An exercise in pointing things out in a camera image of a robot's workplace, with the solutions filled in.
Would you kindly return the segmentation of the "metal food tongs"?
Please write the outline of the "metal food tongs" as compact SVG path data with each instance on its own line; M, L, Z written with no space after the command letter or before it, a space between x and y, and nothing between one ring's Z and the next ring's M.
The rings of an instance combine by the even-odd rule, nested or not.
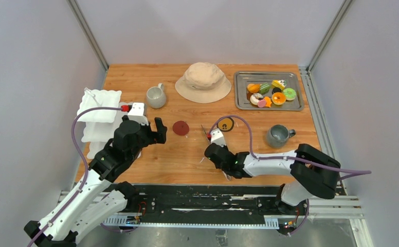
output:
M201 125L201 128L202 128L202 131L203 131L203 133L204 133L204 135L205 135L205 137L206 137L208 143L210 144L210 143L211 143L211 137L210 137L210 135L208 134L208 132L206 131L206 129L204 128L203 125ZM224 175L224 177L225 177L225 179L226 179L227 181L231 181L231 180L232 180L232 178L231 178L229 175L227 175L225 172L223 172L223 175Z

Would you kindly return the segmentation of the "white tiered dessert stand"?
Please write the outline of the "white tiered dessert stand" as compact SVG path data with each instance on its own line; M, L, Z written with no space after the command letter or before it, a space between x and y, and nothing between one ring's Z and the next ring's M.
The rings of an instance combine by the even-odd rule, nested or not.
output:
M90 90L84 89L82 102L80 103L78 114L96 107L119 108L123 105L132 106L133 103L121 102L122 91ZM81 142L89 143L88 159L93 159L97 152L104 148L110 138L113 138L114 131L122 122L122 116L127 112L115 110L94 110L79 118L80 122L86 124L83 130Z

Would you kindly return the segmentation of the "white chocolate donut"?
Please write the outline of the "white chocolate donut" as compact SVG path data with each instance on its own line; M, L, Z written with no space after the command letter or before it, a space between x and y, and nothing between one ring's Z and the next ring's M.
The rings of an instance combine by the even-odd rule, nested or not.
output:
M252 105L257 106L260 100L263 100L263 95L260 93L254 93L250 96L249 101Z

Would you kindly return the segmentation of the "orange macaron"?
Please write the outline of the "orange macaron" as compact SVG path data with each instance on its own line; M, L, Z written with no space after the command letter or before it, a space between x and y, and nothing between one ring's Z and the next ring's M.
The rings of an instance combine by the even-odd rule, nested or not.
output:
M254 94L254 93L258 93L260 90L261 85L260 84L254 84L254 83L250 83L247 85L247 90Z

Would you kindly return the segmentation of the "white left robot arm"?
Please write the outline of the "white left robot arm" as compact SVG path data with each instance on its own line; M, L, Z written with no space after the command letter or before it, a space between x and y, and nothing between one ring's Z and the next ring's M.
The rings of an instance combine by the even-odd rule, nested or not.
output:
M96 153L85 174L55 209L39 221L29 221L25 233L29 246L76 246L85 235L107 217L124 210L134 212L139 206L135 187L122 182L96 205L92 201L139 157L143 148L166 142L167 127L162 119L154 119L157 130L123 116L114 137Z

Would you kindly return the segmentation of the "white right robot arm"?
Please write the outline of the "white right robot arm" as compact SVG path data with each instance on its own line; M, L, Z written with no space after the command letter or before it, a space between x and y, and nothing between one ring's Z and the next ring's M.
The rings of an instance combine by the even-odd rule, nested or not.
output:
M236 179L261 175L292 176L295 181L283 184L275 200L277 211L284 215L312 196L332 199L336 195L340 163L308 144L300 144L296 150L275 154L233 154L226 146L210 144L204 156L217 169Z

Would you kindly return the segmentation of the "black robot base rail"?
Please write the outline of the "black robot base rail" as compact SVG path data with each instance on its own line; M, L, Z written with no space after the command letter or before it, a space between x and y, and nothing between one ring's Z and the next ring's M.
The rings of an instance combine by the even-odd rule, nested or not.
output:
M342 192L290 209L276 204L277 186L137 184L126 208L103 219L105 226L277 230L289 235L303 222L362 219L357 197Z

